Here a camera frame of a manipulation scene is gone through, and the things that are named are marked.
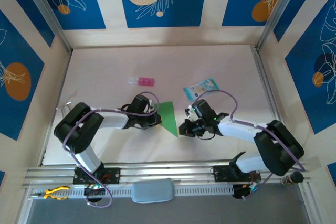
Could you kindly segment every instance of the orange circle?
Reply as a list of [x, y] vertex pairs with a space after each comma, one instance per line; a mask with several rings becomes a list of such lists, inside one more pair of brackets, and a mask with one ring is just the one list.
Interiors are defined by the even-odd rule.
[[67, 6], [67, 5], [64, 5], [64, 4], [60, 4], [58, 7], [57, 7], [58, 11], [64, 15], [68, 15], [70, 14], [71, 10], [70, 8]]
[[324, 81], [324, 77], [323, 77], [323, 74], [320, 73], [320, 72], [316, 72], [314, 75], [313, 75], [313, 84], [316, 86], [316, 87], [320, 87], [323, 85], [323, 81]]
[[6, 70], [8, 73], [5, 73], [5, 76], [9, 77], [9, 79], [5, 81], [5, 86], [9, 96], [16, 101], [26, 100], [32, 86], [29, 70], [25, 65], [17, 62], [9, 64]]
[[278, 0], [260, 0], [252, 10], [252, 18], [258, 22], [267, 21]]

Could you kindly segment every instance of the black mount bracket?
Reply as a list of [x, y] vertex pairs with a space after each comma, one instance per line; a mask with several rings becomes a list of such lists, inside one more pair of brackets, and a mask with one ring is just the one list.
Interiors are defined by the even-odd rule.
[[[98, 168], [92, 174], [95, 178], [99, 179], [104, 184], [119, 184], [120, 180], [120, 168]], [[89, 177], [81, 168], [75, 168], [74, 185], [91, 185], [97, 183], [91, 177]]]
[[212, 168], [215, 182], [251, 182], [253, 180], [251, 173], [240, 171], [236, 162], [245, 152], [239, 153], [230, 162], [229, 165], [215, 165]]

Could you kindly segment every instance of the black cable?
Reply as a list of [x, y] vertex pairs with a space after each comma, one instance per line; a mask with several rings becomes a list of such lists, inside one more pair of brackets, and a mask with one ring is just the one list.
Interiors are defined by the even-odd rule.
[[200, 138], [199, 136], [197, 136], [200, 140], [211, 140], [216, 136], [216, 134], [214, 133], [214, 135], [210, 138]]
[[130, 104], [128, 103], [128, 104], [125, 104], [125, 105], [123, 105], [121, 108], [120, 108], [120, 110], [124, 110], [126, 107], [128, 107]]

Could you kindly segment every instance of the blue package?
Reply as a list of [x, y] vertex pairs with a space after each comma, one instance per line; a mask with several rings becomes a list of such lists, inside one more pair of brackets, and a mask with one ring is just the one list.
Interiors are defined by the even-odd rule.
[[193, 102], [203, 94], [205, 91], [208, 90], [219, 90], [215, 80], [213, 78], [207, 79], [205, 81], [201, 81], [200, 83], [189, 86], [183, 89], [185, 94], [187, 95], [190, 102]]

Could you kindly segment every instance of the metal frame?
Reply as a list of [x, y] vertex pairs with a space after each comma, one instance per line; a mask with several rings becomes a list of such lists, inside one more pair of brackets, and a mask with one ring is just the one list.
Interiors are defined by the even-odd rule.
[[[59, 24], [53, 10], [47, 3], [47, 0], [33, 0], [37, 5], [39, 11], [42, 13], [44, 19], [50, 25], [53, 33], [58, 37], [61, 44], [65, 50], [71, 55], [72, 48], [63, 33], [61, 25]], [[265, 29], [257, 43], [257, 45], [251, 46], [251, 51], [254, 56], [255, 64], [264, 87], [265, 94], [268, 99], [268, 104], [274, 118], [281, 120], [281, 114], [278, 110], [277, 102], [272, 90], [272, 86], [267, 77], [265, 66], [260, 56], [260, 49], [265, 43], [268, 36], [272, 33], [276, 23], [281, 17], [283, 11], [285, 10], [288, 2], [290, 0], [278, 0], [274, 10], [272, 11], [268, 21], [266, 22]], [[64, 80], [66, 77], [66, 72], [60, 87], [59, 97], [57, 102], [59, 102], [62, 87], [64, 85]], [[41, 150], [39, 165], [43, 160], [43, 155], [45, 148], [47, 146], [48, 138], [51, 134], [51, 125], [46, 134], [43, 149]], [[105, 167], [119, 167], [121, 168], [120, 184], [111, 186], [111, 188], [128, 188], [135, 181], [146, 180], [146, 179], [160, 179], [160, 178], [170, 178], [174, 181], [176, 186], [202, 186], [202, 187], [212, 187], [227, 185], [227, 183], [215, 183], [214, 177], [211, 174], [211, 168], [214, 165], [228, 165], [228, 160], [218, 160], [218, 161], [190, 161], [190, 162], [162, 162], [162, 163], [136, 163], [136, 164], [105, 164]], [[31, 208], [32, 200], [28, 199], [28, 195], [36, 190], [41, 190], [43, 188], [52, 188], [62, 185], [71, 185], [73, 190], [82, 190], [83, 186], [72, 185], [73, 175], [74, 175], [75, 165], [47, 165], [42, 167], [32, 167], [27, 171], [25, 181], [23, 183], [23, 188], [26, 189], [25, 197], [23, 199], [19, 215], [16, 221], [18, 223], [26, 223], [29, 211]], [[269, 172], [261, 171], [261, 176], [266, 178]], [[309, 173], [305, 172], [305, 181], [301, 183], [300, 190], [305, 203], [307, 213], [311, 223], [327, 223], [325, 216], [323, 214], [323, 209], [317, 203], [314, 197], [313, 185], [309, 177]], [[273, 175], [273, 177], [268, 181], [268, 183], [279, 183], [280, 177]]]
[[68, 42], [66, 36], [64, 35], [63, 29], [58, 19], [56, 18], [53, 10], [48, 4], [47, 0], [33, 0], [33, 1], [35, 5], [37, 6], [38, 10], [41, 12], [43, 18], [46, 20], [52, 32], [59, 39], [65, 51], [68, 52], [69, 55], [71, 55], [72, 48], [70, 46], [70, 43]]
[[278, 0], [275, 7], [273, 8], [268, 20], [265, 24], [265, 29], [262, 31], [262, 34], [259, 38], [259, 41], [256, 45], [257, 50], [260, 50], [265, 43], [268, 36], [273, 32], [276, 24], [278, 23], [280, 17], [282, 16], [284, 10], [286, 9], [290, 0]]

